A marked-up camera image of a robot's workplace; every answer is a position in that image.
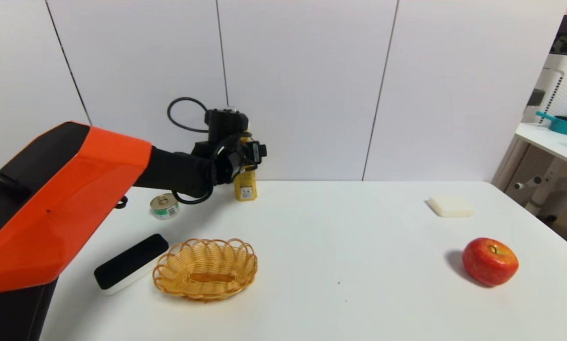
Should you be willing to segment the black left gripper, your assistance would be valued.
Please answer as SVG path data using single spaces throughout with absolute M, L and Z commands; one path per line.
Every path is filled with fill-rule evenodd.
M 228 166 L 228 177 L 236 177 L 240 173 L 255 171 L 267 156 L 267 146 L 257 141 L 235 142 L 225 149 L 225 162 Z

